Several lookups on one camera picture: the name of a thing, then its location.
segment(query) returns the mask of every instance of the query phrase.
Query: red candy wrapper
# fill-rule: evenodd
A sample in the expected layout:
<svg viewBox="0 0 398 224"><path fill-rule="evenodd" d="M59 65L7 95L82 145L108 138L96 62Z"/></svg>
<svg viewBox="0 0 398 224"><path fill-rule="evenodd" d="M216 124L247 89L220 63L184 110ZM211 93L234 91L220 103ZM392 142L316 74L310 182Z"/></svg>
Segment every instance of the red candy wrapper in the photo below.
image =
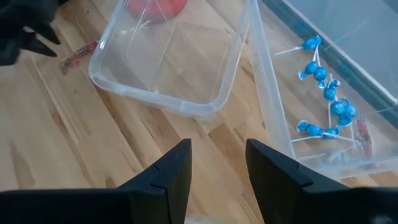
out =
<svg viewBox="0 0 398 224"><path fill-rule="evenodd" d="M77 65L79 65L79 60L89 54L92 54L95 50L95 48L97 48L98 45L98 41L94 41L93 43L86 45L84 47L82 47L81 49L79 49L78 51L76 51L71 57L68 57L67 59L65 59L62 63L61 63L61 71L64 75L67 74L68 69L69 68L73 68L76 67Z"/></svg>
<svg viewBox="0 0 398 224"><path fill-rule="evenodd" d="M373 149L372 149L372 139L369 134L368 126L366 125L365 120L357 119L355 121L356 128L358 130L356 137L361 142L363 146L363 153L366 159L372 158Z"/></svg>

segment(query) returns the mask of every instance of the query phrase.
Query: clear plastic container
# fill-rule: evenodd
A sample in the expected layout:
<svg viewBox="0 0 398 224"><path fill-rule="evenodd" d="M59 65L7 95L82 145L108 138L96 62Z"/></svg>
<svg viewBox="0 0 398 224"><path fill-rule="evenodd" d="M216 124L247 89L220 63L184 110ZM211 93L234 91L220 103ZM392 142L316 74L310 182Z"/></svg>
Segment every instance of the clear plastic container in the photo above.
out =
<svg viewBox="0 0 398 224"><path fill-rule="evenodd" d="M252 5L252 65L274 148L334 178L398 168L398 63L393 62L398 14L388 3L263 0ZM296 130L303 119L323 130L338 125L314 76L298 76L315 51L276 55L316 35L322 38L319 55L328 71L326 82L331 73L341 83L337 98L346 97L356 108L353 122L332 140L303 139L308 135Z"/></svg>
<svg viewBox="0 0 398 224"><path fill-rule="evenodd" d="M196 118L219 111L229 97L253 0L186 0L176 8L182 1L120 0L91 59L92 81Z"/></svg>

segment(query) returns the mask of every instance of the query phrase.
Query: black object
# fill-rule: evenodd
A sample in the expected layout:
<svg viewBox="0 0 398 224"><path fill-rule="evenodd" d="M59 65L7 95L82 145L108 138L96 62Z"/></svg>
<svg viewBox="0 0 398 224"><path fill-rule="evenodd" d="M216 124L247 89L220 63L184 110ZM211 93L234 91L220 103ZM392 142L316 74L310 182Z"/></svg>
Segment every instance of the black object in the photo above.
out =
<svg viewBox="0 0 398 224"><path fill-rule="evenodd" d="M246 161L267 224L398 222L398 189L349 189L254 139ZM0 193L0 223L183 224L191 171L186 139L116 189Z"/></svg>
<svg viewBox="0 0 398 224"><path fill-rule="evenodd" d="M246 161L265 223L398 222L397 188L349 189L254 139Z"/></svg>
<svg viewBox="0 0 398 224"><path fill-rule="evenodd" d="M116 189L0 193L0 223L183 224L191 171L186 139Z"/></svg>
<svg viewBox="0 0 398 224"><path fill-rule="evenodd" d="M291 9L285 0L262 0L275 15L303 40L320 35ZM398 128L398 105L367 79L356 66L350 63L339 51L322 37L319 56L336 71L354 90L356 90L393 127Z"/></svg>
<svg viewBox="0 0 398 224"><path fill-rule="evenodd" d="M20 49L56 57L36 35L60 44L50 23L59 5L65 2L67 0L0 0L0 66L15 64Z"/></svg>

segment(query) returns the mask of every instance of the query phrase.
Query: red ball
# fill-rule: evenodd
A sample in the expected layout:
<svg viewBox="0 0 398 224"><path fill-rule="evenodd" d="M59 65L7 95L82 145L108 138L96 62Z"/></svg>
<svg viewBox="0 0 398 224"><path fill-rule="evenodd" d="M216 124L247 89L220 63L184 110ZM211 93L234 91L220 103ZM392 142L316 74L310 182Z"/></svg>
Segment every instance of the red ball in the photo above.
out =
<svg viewBox="0 0 398 224"><path fill-rule="evenodd" d="M127 6L131 16L140 17L147 6L148 0L130 0ZM164 22L174 18L184 8L187 0L152 0L147 11L146 21Z"/></svg>

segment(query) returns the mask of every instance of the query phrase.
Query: red object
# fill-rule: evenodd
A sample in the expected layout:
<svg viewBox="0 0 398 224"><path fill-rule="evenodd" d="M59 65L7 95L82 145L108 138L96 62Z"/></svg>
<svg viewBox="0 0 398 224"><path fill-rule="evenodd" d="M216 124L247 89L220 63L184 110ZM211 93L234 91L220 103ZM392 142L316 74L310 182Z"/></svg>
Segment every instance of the red object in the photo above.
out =
<svg viewBox="0 0 398 224"><path fill-rule="evenodd" d="M361 141L364 149L364 154L367 159L372 158L373 156L373 149L372 149L372 139L369 134L368 126L366 122L362 119L356 120L356 127L358 129L357 137Z"/></svg>
<svg viewBox="0 0 398 224"><path fill-rule="evenodd" d="M94 41L89 45L86 45L76 51L72 56L68 57L61 63L61 71L64 75L67 74L69 68L73 68L79 65L79 59L82 57L91 54L94 52L95 48L97 48L98 41Z"/></svg>
<svg viewBox="0 0 398 224"><path fill-rule="evenodd" d="M130 0L127 8L132 16L141 17L147 2L148 0ZM152 0L145 19L151 22L164 22L165 19L178 15L186 3L187 0Z"/></svg>

